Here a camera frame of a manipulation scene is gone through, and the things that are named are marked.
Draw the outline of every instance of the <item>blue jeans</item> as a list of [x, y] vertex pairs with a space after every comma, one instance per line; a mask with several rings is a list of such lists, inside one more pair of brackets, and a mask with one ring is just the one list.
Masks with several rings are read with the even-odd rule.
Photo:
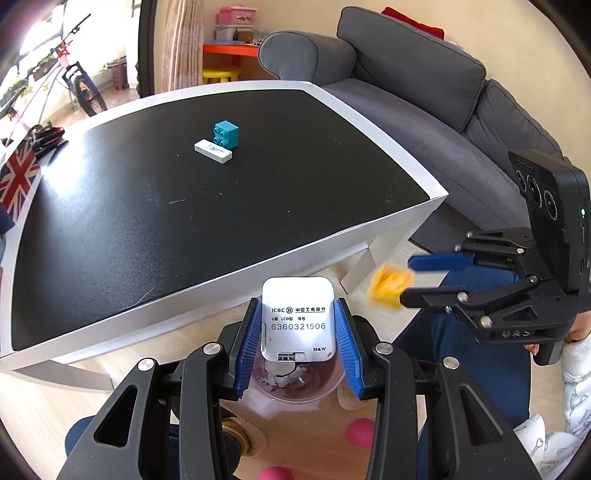
[[[444, 286], [465, 286], [487, 291], [512, 283], [511, 272], [488, 267], [470, 267], [449, 272]], [[421, 309], [394, 340], [394, 345], [412, 358], [438, 362], [453, 356], [468, 370], [501, 411], [512, 428], [530, 417], [530, 353], [522, 345], [478, 344], [470, 330], [453, 315]], [[427, 479], [428, 436], [423, 429], [418, 441], [419, 480]]]
[[[74, 449], [76, 443], [82, 437], [94, 417], [86, 417], [78, 420], [66, 434], [65, 448], [66, 455], [69, 455]], [[240, 457], [242, 454], [240, 443], [231, 435], [223, 434], [224, 447], [226, 449], [226, 461], [230, 473], [234, 473], [238, 468]], [[178, 464], [178, 425], [171, 425], [168, 431], [168, 478], [169, 480], [178, 480], [180, 478], [179, 464]]]

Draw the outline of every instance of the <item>pink storage box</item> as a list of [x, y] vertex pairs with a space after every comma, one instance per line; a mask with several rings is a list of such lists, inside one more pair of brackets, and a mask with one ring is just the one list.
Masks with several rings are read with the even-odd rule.
[[216, 15], [218, 25], [253, 25], [255, 22], [256, 8], [232, 5], [231, 7], [220, 7]]

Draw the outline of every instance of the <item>white usb stick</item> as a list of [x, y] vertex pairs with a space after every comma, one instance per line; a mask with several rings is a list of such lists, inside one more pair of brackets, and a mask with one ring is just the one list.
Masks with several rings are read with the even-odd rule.
[[195, 144], [195, 152], [202, 153], [206, 157], [209, 157], [220, 163], [226, 163], [232, 158], [232, 150], [226, 150], [215, 143], [208, 142], [207, 140], [201, 140]]

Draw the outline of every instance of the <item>printed serial number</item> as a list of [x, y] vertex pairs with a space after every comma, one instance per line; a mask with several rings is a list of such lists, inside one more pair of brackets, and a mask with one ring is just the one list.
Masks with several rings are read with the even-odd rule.
[[271, 324], [271, 330], [320, 330], [326, 328], [325, 323], [283, 323], [277, 325]]

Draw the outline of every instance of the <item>red pillow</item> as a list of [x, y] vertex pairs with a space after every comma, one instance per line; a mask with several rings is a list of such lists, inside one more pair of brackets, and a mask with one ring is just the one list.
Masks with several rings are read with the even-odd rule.
[[400, 20], [401, 22], [405, 22], [414, 28], [418, 28], [419, 30], [427, 32], [428, 34], [433, 35], [434, 37], [437, 37], [437, 38], [441, 38], [443, 40], [444, 31], [442, 28], [429, 27], [429, 25], [425, 25], [425, 24], [419, 23], [417, 21], [414, 21], [412, 18], [407, 17], [406, 15], [400, 13], [398, 10], [395, 10], [392, 7], [384, 8], [382, 15], [387, 15], [389, 17], [393, 17], [396, 20]]

